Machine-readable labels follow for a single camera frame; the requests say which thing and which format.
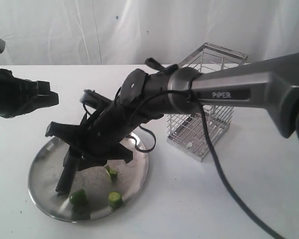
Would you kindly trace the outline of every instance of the green vegetable piece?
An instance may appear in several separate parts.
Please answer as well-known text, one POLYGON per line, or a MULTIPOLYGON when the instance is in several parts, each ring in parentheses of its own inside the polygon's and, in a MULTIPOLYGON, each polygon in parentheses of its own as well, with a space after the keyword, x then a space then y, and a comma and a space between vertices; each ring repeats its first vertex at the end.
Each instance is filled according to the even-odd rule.
POLYGON ((83 188, 70 196, 70 203, 76 207, 87 205, 89 203, 83 188))
POLYGON ((115 169, 110 168, 109 166, 105 167, 106 173, 111 178, 111 180, 114 180, 117 178, 117 171, 115 169))
POLYGON ((123 206, 123 200, 119 192, 111 192, 108 195, 108 204, 112 210, 116 210, 123 206))

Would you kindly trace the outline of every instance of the white backdrop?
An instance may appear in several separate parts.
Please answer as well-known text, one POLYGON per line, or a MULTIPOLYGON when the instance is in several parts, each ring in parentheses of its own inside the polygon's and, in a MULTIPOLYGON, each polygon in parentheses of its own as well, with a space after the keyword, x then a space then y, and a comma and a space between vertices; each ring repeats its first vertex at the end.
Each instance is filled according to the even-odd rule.
POLYGON ((299 0, 0 0, 0 65, 178 63, 208 41, 299 52, 299 0))

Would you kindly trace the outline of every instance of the wire mesh basket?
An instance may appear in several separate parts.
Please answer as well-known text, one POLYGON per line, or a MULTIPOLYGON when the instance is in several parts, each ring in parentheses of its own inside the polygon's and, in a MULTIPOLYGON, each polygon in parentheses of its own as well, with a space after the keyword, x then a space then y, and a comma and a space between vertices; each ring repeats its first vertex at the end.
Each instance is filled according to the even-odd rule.
MULTIPOLYGON (((179 67, 193 67, 201 73, 210 73, 240 66, 246 59, 246 54, 205 43, 179 63, 179 67)), ((230 127, 233 107, 204 106, 203 109, 211 141, 215 144, 230 127)), ((168 115, 167 124, 167 141, 196 160, 202 161, 209 148, 204 138, 200 113, 168 115)))

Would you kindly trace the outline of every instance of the stainless steel plate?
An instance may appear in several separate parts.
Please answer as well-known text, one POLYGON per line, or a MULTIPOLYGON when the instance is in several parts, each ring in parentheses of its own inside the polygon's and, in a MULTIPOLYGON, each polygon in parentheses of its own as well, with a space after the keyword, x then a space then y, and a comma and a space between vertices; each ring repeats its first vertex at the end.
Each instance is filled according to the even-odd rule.
MULTIPOLYGON (((137 145, 146 149, 140 139, 137 145)), ((148 172, 148 154, 135 150, 133 139, 124 139, 121 144, 133 151, 133 160, 126 164, 123 160, 109 160, 111 168, 118 171, 117 181, 111 182, 104 167, 93 167, 77 172, 71 194, 84 188, 89 208, 79 214, 72 210, 68 197, 57 197, 56 185, 61 176, 64 156, 69 146, 59 138, 52 138, 36 155, 28 177, 30 197, 46 215, 65 222, 87 222, 103 218, 113 213, 107 201, 110 192, 118 191, 127 205, 142 188, 148 172)))

